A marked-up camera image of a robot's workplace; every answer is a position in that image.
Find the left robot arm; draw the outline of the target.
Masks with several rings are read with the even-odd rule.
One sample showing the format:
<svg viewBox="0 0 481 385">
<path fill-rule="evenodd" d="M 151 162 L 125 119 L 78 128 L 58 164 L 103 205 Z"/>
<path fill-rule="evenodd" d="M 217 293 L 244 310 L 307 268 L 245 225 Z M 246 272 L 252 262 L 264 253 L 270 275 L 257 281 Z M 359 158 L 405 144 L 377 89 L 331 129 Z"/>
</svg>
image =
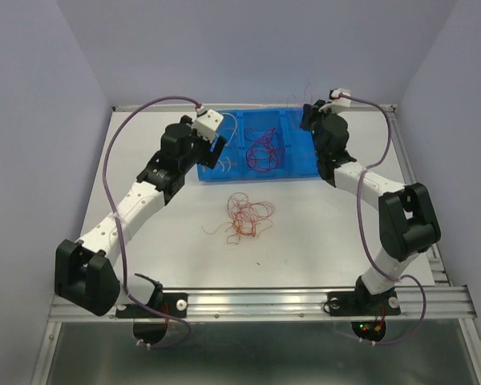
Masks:
<svg viewBox="0 0 481 385">
<path fill-rule="evenodd" d="M 143 225 L 184 187 L 195 166 L 214 168 L 227 143 L 219 135 L 224 117 L 200 108 L 168 125 L 160 149 L 136 177 L 126 196 L 111 202 L 110 213 L 76 241 L 64 240 L 55 251 L 55 294 L 97 316 L 117 305 L 121 295 L 143 315 L 161 310 L 162 296 L 149 288 L 129 288 L 126 245 Z"/>
</svg>

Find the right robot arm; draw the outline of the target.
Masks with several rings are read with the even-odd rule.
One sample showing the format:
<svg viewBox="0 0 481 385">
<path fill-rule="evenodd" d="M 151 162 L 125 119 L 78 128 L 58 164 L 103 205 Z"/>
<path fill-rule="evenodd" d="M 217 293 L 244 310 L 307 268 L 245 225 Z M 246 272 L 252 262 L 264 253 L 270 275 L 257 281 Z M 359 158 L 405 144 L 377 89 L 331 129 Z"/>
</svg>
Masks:
<svg viewBox="0 0 481 385">
<path fill-rule="evenodd" d="M 331 186 L 352 193 L 356 208 L 363 203 L 378 213 L 381 249 L 369 256 L 368 270 L 351 291 L 328 297 L 324 310 L 334 317 L 361 317 L 382 311 L 400 312 L 395 286 L 409 276 L 408 265 L 441 238 L 441 230 L 430 194 L 420 183 L 403 184 L 372 171 L 347 150 L 348 123 L 341 117 L 345 99 L 303 106 L 300 127 L 310 133 L 319 176 Z"/>
</svg>

